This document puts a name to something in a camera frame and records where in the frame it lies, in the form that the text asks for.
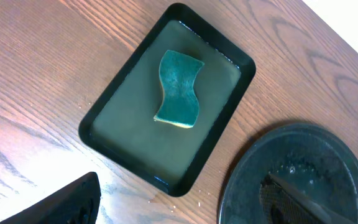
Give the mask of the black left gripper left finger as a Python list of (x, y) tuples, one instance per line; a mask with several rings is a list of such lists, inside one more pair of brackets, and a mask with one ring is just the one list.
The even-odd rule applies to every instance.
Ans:
[(89, 172), (0, 224), (95, 224), (100, 201), (98, 175)]

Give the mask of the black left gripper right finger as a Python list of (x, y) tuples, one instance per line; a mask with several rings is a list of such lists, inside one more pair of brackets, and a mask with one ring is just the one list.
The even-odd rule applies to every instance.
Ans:
[(332, 178), (302, 178), (287, 182), (267, 174), (259, 201), (268, 223), (357, 223), (354, 189)]

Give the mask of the green and yellow sponge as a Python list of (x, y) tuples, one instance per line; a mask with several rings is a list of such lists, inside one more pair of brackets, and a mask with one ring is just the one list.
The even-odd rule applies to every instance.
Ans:
[(196, 77), (204, 62), (174, 50), (167, 50), (158, 68), (162, 103), (154, 120), (181, 128), (192, 128), (200, 112), (194, 91)]

